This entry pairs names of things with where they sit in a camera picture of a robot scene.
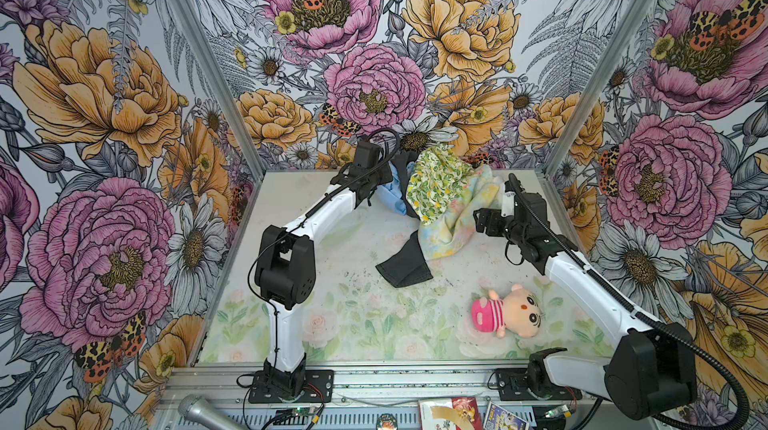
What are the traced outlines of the light blue cloth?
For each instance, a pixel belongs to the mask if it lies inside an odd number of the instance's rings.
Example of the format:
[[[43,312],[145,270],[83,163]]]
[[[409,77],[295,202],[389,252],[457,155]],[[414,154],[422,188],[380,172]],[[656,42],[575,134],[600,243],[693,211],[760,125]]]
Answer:
[[[389,183],[380,185],[375,192],[375,196],[381,203],[395,214],[415,218],[415,212],[408,206],[403,197],[400,182],[393,180]]]

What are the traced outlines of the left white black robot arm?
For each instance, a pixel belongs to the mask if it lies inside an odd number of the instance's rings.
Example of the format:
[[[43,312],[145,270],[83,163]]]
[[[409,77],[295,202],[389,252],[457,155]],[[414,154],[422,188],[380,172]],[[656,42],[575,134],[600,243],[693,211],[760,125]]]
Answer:
[[[251,388],[296,401],[311,387],[302,340],[303,304],[317,278],[315,244],[347,215],[392,181],[389,162],[401,148],[391,128],[364,136],[353,161],[342,166],[310,209],[284,226],[268,226],[247,277],[255,296],[270,310],[269,353]]]

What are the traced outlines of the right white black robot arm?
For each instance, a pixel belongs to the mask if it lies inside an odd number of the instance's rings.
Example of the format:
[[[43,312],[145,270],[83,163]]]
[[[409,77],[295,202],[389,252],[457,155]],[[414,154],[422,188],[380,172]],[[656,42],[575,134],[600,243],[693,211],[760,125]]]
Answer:
[[[654,418],[686,429],[688,423],[667,414],[697,400],[696,363],[703,361],[735,398],[736,409],[721,428],[746,425],[750,404],[738,379],[698,347],[685,328],[645,311],[600,275],[571,241],[551,229],[546,200],[526,191],[517,176],[508,176],[500,208],[477,209],[473,218],[477,232],[505,239],[520,250],[523,261],[573,298],[614,348],[604,358],[554,347],[531,354],[524,370],[499,368],[494,377],[501,399],[511,400],[515,392],[543,399],[570,388],[613,403],[632,420]]]

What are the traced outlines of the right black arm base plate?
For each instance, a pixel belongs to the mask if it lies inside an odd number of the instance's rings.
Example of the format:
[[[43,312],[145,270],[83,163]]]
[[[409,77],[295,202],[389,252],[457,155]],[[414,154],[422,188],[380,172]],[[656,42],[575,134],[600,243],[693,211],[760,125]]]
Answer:
[[[537,380],[527,369],[508,367],[495,369],[487,387],[495,390],[501,401],[569,401],[579,402],[583,394],[570,387],[552,385],[549,381]]]

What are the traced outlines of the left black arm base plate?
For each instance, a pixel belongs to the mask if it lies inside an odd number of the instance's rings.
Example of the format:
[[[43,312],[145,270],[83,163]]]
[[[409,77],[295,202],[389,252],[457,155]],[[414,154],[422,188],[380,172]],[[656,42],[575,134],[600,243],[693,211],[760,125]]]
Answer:
[[[246,399],[250,404],[330,403],[334,377],[329,369],[261,370],[249,385]]]

